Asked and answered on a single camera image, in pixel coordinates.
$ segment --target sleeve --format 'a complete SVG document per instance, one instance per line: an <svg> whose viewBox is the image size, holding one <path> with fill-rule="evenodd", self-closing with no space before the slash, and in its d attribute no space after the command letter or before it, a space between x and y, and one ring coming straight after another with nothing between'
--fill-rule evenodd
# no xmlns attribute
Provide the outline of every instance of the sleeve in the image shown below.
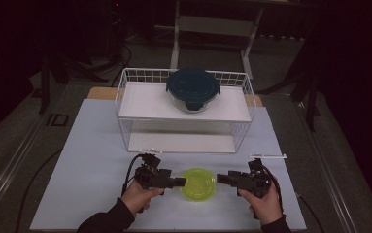
<svg viewBox="0 0 372 233"><path fill-rule="evenodd" d="M119 233L130 227L135 220L124 202L119 198L107 213L97 213L83 222L78 233Z"/></svg>
<svg viewBox="0 0 372 233"><path fill-rule="evenodd" d="M283 215L280 219L273 221L269 224L261 226L264 233L288 233L291 230L286 223L286 216Z"/></svg>

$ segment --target table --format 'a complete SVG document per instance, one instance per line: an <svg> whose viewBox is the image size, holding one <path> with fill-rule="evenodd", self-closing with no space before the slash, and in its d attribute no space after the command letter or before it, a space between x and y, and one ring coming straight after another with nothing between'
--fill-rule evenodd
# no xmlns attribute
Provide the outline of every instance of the table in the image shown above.
<svg viewBox="0 0 372 233"><path fill-rule="evenodd" d="M116 202L128 164L137 153L124 146L114 101L115 89L94 88L83 101L31 230L75 230L88 217L108 211ZM245 141L235 154L163 153L159 168L172 170L172 177L192 167L213 173L249 171L250 153L282 154L270 117L258 107ZM293 187L283 159L263 159L279 179L287 223L293 230L305 229ZM137 216L134 231L245 231L259 229L248 203L236 189L217 183L216 194L204 202L188 201L179 188L167 189L152 200L152 206Z"/></svg>

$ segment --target gray floor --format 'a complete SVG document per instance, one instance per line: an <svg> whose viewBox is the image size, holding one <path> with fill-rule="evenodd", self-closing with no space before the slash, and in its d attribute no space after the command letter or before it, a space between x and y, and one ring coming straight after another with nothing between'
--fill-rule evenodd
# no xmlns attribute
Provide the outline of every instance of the gray floor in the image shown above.
<svg viewBox="0 0 372 233"><path fill-rule="evenodd" d="M127 43L132 51L130 67L169 68L172 48L167 43L169 40L162 39L152 45ZM254 89L263 89L283 79L301 45L293 40L256 39L250 55ZM239 51L202 50L191 44L181 47L179 60L179 68L189 66L243 71ZM102 77L111 80L118 70L119 67ZM7 188L0 199L0 232L14 232L28 183L40 165L63 147L90 89L110 83L93 83L77 75L66 86L52 82L51 106L46 115L38 115L39 100L29 97L0 124L0 174L13 157L22 151L24 155L19 169L13 172L16 175L1 191ZM286 164L295 190L309 203L325 232L372 232L372 193L324 97L318 96L321 116L315 117L316 132L313 133L304 122L304 109L288 98L291 89L292 86L288 86L261 98L271 116L282 152L287 154ZM65 127L46 126L49 114L68 115L70 120ZM38 133L27 135L33 128L38 128ZM29 144L22 145L24 139L30 139ZM55 160L43 168L31 186L19 232L29 232ZM320 232L310 211L302 201L299 203L308 228L302 232Z"/></svg>

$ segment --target yellow plate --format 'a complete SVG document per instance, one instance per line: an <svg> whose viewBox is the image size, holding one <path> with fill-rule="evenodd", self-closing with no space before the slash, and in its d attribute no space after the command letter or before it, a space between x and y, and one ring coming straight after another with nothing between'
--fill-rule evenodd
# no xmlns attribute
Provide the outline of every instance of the yellow plate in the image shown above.
<svg viewBox="0 0 372 233"><path fill-rule="evenodd" d="M183 173L186 185L182 193L190 200L205 201L216 192L215 176L202 168L192 168Z"/></svg>

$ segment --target hand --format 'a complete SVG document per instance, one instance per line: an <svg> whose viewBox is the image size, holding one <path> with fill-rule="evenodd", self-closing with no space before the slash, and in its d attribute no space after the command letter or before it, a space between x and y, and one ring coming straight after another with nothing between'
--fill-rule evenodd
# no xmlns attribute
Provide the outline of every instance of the hand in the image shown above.
<svg viewBox="0 0 372 233"><path fill-rule="evenodd" d="M152 198L158 196L163 191L163 188L143 189L134 179L122 195L121 200L135 217L137 212L142 208L144 210L148 209Z"/></svg>
<svg viewBox="0 0 372 233"><path fill-rule="evenodd" d="M250 203L250 208L257 214L261 225L276 221L283 216L279 202L280 197L274 183L271 184L268 193L261 199L247 190L239 189L238 192Z"/></svg>

